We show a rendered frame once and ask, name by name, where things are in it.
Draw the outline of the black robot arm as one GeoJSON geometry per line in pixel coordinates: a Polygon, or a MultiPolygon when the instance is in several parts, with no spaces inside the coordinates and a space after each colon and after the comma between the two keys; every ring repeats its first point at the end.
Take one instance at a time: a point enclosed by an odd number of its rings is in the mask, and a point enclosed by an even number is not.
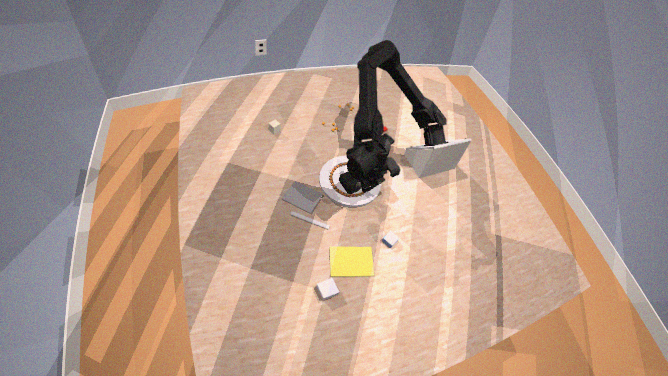
{"type": "Polygon", "coordinates": [[[424,129],[424,146],[446,144],[443,125],[447,121],[436,104],[425,98],[414,80],[400,63],[400,53],[392,41],[385,40],[371,46],[357,63],[359,72],[359,108],[354,122],[354,146],[347,149],[347,170],[356,179],[362,179],[377,165],[385,163],[392,137],[384,132],[382,115],[377,108],[377,67],[389,73],[411,102],[414,117],[424,129]],[[436,123],[430,125],[431,123],[436,123]],[[427,128],[426,128],[427,127],[427,128]],[[383,135],[382,135],[383,134],[383,135]],[[382,136],[381,136],[382,135],[382,136]],[[371,141],[362,142],[363,140],[371,141]]]}

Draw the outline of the yellow flat square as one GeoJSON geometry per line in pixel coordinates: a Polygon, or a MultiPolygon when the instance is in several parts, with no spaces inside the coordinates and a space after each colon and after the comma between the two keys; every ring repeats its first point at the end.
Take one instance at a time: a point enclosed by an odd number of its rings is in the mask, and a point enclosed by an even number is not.
{"type": "Polygon", "coordinates": [[[331,277],[374,276],[371,247],[330,246],[331,277]]]}

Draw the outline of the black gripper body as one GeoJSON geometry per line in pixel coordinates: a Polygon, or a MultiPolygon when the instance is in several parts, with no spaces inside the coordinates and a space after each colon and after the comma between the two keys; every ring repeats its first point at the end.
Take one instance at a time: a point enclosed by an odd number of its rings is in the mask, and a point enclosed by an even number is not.
{"type": "Polygon", "coordinates": [[[395,177],[400,174],[401,167],[392,157],[389,157],[384,164],[377,165],[362,179],[356,179],[352,177],[349,172],[345,172],[340,174],[339,182],[348,194],[352,194],[359,191],[361,187],[369,185],[371,181],[382,178],[383,175],[387,173],[387,170],[390,172],[391,177],[395,177]]]}

